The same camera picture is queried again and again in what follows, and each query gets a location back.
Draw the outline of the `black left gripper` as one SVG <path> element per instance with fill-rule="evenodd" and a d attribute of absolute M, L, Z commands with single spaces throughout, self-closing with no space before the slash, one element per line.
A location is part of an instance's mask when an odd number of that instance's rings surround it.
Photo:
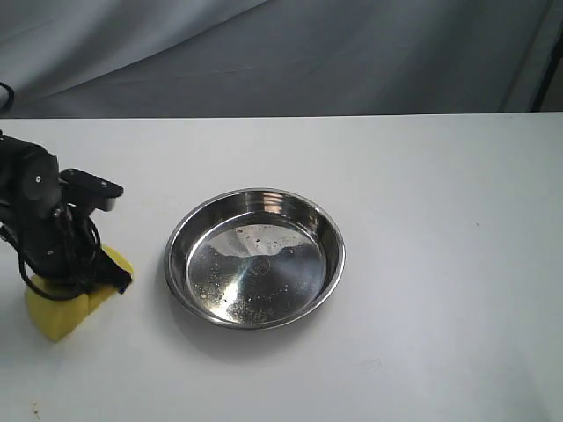
<path fill-rule="evenodd" d="M 1 206 L 1 238 L 18 254 L 19 274 L 34 293 L 89 293 L 98 285 L 124 293 L 133 266 L 116 250 L 101 250 L 90 214 L 62 203 L 46 219 L 26 219 Z"/>

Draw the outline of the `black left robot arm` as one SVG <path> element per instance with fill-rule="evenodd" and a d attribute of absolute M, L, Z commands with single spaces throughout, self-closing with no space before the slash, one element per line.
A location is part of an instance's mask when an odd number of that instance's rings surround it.
<path fill-rule="evenodd" d="M 124 293 L 132 276 L 103 251 L 91 218 L 109 212 L 124 189 L 79 169 L 61 170 L 38 144 L 1 137 L 1 238 L 18 254 L 24 283 L 51 301 L 109 286 Z"/>

